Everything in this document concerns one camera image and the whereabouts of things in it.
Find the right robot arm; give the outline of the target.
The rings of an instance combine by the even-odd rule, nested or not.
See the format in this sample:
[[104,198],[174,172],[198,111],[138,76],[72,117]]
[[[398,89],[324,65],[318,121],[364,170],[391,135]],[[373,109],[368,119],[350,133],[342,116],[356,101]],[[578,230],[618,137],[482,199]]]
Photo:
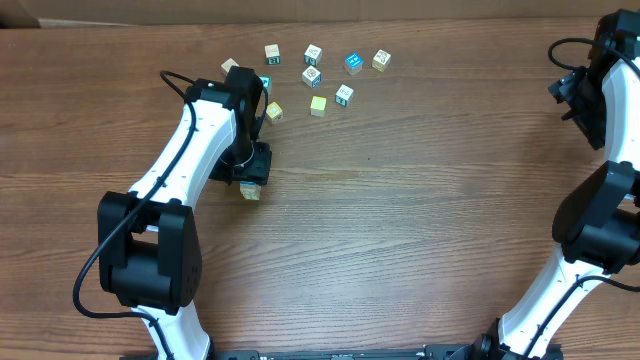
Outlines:
[[603,16],[588,40],[589,65],[568,66],[549,91],[569,107],[603,164],[561,203],[554,216],[556,245],[525,295],[455,359],[559,359],[551,340],[586,296],[639,262],[639,215],[620,209],[639,200],[639,14]]

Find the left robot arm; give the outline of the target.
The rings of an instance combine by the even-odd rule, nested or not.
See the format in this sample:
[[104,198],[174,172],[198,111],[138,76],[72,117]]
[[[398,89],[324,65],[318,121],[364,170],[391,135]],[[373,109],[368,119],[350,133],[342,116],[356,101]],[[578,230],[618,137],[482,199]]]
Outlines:
[[87,263],[124,306],[120,317],[143,321],[155,358],[212,359],[194,303],[202,273],[194,209],[209,180],[267,184],[272,152],[256,112],[268,92],[254,70],[233,66],[224,81],[191,80],[178,94],[181,120],[154,165],[127,192],[101,199]]

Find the plain wooden block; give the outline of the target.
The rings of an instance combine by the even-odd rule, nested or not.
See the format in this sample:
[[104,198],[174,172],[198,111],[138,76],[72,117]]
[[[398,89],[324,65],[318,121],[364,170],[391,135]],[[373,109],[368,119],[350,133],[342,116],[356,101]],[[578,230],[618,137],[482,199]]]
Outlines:
[[244,196],[259,196],[261,194],[262,187],[253,182],[241,182],[240,192]]

